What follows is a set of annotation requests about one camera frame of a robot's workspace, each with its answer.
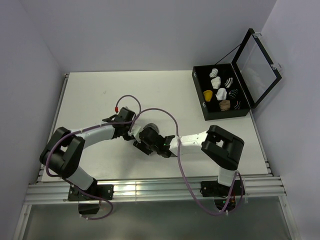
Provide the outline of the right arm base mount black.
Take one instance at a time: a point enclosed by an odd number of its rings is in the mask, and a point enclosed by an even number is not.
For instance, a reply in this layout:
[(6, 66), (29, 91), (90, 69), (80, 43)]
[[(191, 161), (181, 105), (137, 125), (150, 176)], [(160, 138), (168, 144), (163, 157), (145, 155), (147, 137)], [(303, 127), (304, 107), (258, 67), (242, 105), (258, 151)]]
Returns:
[[(203, 197), (220, 197), (226, 198), (229, 194), (230, 187), (221, 185), (217, 180), (202, 181), (200, 183), (200, 193)], [(246, 191), (239, 179), (236, 179), (233, 185), (231, 196), (245, 195)]]

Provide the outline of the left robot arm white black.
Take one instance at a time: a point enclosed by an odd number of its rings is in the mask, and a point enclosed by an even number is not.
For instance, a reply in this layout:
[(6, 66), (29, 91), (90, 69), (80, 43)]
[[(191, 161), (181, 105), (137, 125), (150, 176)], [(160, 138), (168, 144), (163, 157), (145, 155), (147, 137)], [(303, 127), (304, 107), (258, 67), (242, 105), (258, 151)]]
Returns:
[(97, 180), (79, 166), (83, 150), (119, 137), (130, 140), (128, 131), (135, 115), (132, 110), (123, 107), (118, 114), (103, 119), (99, 125), (74, 131), (59, 127), (42, 151), (39, 161), (47, 172), (53, 171), (57, 177), (78, 187), (82, 197), (91, 200), (99, 194)]

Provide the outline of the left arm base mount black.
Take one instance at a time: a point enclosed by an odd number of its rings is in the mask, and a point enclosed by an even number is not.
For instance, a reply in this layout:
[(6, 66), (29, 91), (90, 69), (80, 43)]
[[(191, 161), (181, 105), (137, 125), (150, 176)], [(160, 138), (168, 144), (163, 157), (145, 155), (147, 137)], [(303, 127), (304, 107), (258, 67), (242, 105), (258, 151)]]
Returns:
[[(114, 193), (114, 185), (113, 184), (98, 184), (89, 195), (96, 196), (100, 199), (112, 200)], [(67, 200), (69, 202), (83, 202), (83, 201), (94, 201), (96, 198), (85, 195), (80, 192), (79, 188), (76, 186), (70, 186)]]

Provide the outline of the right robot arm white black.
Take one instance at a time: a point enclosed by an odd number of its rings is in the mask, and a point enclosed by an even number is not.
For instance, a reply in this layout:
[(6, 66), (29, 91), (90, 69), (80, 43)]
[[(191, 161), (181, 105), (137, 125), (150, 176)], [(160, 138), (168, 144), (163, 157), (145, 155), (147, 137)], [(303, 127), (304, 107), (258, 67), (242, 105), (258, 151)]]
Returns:
[(145, 127), (134, 125), (128, 135), (135, 139), (133, 145), (147, 155), (155, 152), (164, 158), (183, 154), (205, 154), (218, 166), (217, 191), (229, 194), (233, 188), (233, 178), (238, 169), (245, 142), (238, 136), (211, 125), (207, 131), (185, 136), (162, 136), (158, 127), (149, 123)]

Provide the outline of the grey sock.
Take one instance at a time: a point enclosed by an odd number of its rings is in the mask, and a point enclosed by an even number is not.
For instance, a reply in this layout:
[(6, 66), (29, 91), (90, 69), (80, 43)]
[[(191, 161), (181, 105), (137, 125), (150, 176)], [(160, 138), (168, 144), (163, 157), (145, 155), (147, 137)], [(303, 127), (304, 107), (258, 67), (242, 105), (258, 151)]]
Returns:
[(159, 128), (157, 127), (157, 125), (155, 123), (148, 123), (145, 127), (146, 128), (151, 128), (154, 131), (156, 131), (157, 133), (159, 133)]

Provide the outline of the yellow sock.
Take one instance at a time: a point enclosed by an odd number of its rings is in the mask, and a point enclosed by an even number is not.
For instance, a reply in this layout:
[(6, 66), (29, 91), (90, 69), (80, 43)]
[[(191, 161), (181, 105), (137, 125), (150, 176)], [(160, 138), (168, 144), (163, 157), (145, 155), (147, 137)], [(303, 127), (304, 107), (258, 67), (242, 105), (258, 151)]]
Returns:
[(213, 97), (213, 91), (211, 90), (206, 90), (203, 92), (204, 100), (206, 102), (210, 102), (212, 97)]

